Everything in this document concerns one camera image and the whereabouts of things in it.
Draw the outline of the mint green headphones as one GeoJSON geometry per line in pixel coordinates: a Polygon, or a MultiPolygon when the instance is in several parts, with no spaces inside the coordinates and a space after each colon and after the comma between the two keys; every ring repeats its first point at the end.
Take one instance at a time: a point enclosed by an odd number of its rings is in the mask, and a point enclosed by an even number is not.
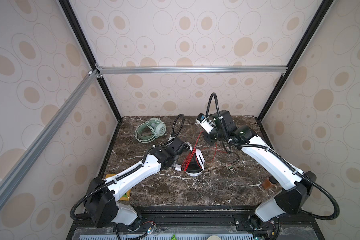
{"type": "Polygon", "coordinates": [[[134,135],[138,142],[147,144],[163,136],[166,130],[167,127],[164,122],[162,122],[159,118],[151,118],[139,125],[136,128],[134,135]],[[142,133],[145,129],[150,130],[151,134],[143,136],[142,133]]]}

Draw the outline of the white black red headphones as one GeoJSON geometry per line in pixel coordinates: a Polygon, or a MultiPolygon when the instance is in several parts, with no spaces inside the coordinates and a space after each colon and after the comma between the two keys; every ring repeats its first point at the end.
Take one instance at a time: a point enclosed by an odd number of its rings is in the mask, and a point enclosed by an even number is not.
{"type": "Polygon", "coordinates": [[[178,172],[185,172],[191,177],[199,176],[205,170],[205,158],[202,151],[193,148],[189,144],[189,154],[181,165],[175,164],[175,170],[178,172]]]}

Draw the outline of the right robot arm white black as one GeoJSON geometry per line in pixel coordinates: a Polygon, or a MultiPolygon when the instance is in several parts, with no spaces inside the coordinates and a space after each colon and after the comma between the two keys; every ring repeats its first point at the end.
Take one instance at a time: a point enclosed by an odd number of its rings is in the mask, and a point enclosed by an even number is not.
{"type": "Polygon", "coordinates": [[[216,141],[226,142],[230,146],[249,155],[265,168],[272,176],[272,182],[280,184],[282,190],[273,198],[258,205],[255,209],[254,221],[267,222],[284,214],[296,215],[303,213],[318,220],[330,221],[340,214],[340,207],[335,198],[316,183],[316,175],[311,171],[303,172],[294,167],[270,146],[250,127],[237,127],[229,111],[196,118],[204,129],[205,141],[213,145],[216,141]],[[333,204],[334,212],[329,216],[320,216],[302,210],[313,188],[322,192],[333,204]]]}

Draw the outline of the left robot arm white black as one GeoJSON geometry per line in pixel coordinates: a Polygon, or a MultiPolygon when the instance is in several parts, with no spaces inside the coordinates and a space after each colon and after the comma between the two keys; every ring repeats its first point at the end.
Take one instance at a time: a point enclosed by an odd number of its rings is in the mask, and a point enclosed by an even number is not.
{"type": "Polygon", "coordinates": [[[146,178],[175,165],[179,156],[191,145],[178,137],[148,149],[142,160],[113,177],[91,180],[87,193],[71,208],[74,221],[92,221],[96,228],[110,223],[136,229],[141,222],[137,210],[119,203],[121,197],[146,178]]]}

